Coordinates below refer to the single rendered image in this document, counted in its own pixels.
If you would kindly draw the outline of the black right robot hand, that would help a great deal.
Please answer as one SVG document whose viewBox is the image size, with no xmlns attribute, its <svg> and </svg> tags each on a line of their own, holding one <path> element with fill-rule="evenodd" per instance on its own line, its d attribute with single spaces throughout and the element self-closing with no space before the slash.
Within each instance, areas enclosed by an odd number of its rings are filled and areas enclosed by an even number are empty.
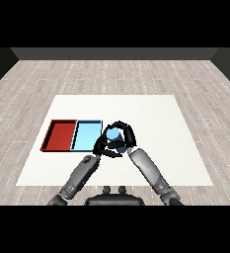
<svg viewBox="0 0 230 253">
<path fill-rule="evenodd" d="M 112 125 L 108 126 L 108 129 L 117 127 L 123 137 L 123 141 L 120 142 L 119 146 L 133 147 L 136 145 L 136 138 L 133 132 L 132 127 L 129 124 L 118 121 L 114 122 Z"/>
</svg>

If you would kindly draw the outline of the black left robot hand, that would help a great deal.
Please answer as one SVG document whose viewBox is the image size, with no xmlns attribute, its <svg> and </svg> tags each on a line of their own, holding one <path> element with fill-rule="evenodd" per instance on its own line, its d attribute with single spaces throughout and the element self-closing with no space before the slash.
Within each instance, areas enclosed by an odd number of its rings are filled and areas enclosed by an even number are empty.
<svg viewBox="0 0 230 253">
<path fill-rule="evenodd" d="M 120 141 L 118 142 L 108 142 L 107 132 L 104 131 L 102 135 L 96 140 L 93 148 L 93 153 L 95 155 L 106 155 L 111 158 L 121 157 L 121 154 L 118 152 L 114 152 L 114 149 L 120 145 Z"/>
</svg>

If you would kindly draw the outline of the small blue can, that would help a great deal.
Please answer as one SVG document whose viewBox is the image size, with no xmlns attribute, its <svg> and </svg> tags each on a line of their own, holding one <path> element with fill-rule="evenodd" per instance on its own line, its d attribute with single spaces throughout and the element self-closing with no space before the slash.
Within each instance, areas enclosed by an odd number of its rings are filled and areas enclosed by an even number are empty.
<svg viewBox="0 0 230 253">
<path fill-rule="evenodd" d="M 123 141 L 123 137 L 121 136 L 121 133 L 117 127 L 114 127 L 112 129 L 108 129 L 106 136 L 110 142 L 116 142 L 116 141 Z M 124 153 L 126 151 L 126 146 L 117 146 L 115 150 L 118 153 Z"/>
</svg>

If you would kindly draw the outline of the light blue shallow open box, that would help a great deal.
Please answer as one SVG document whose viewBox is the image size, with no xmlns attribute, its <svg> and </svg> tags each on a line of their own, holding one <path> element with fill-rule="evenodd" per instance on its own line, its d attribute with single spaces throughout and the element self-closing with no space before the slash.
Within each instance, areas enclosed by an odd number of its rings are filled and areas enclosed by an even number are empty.
<svg viewBox="0 0 230 253">
<path fill-rule="evenodd" d="M 101 136 L 101 120 L 79 120 L 73 133 L 70 150 L 72 152 L 91 152 L 96 140 Z"/>
</svg>

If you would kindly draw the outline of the red shallow open box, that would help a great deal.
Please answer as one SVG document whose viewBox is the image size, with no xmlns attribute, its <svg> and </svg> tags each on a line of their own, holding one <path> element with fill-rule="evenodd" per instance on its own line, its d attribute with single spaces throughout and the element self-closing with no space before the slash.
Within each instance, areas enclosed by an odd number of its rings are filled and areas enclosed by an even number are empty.
<svg viewBox="0 0 230 253">
<path fill-rule="evenodd" d="M 43 139 L 42 152 L 70 152 L 76 120 L 52 120 Z"/>
</svg>

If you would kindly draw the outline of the dark grey robot body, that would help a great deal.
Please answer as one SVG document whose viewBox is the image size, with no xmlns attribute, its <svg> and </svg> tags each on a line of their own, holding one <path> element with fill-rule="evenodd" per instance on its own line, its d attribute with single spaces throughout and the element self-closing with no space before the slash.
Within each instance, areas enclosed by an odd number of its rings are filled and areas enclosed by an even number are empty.
<svg viewBox="0 0 230 253">
<path fill-rule="evenodd" d="M 104 186 L 100 195 L 88 198 L 85 206 L 144 206 L 141 198 L 129 195 L 125 186 L 118 187 L 118 193 L 112 194 L 110 186 Z"/>
</svg>

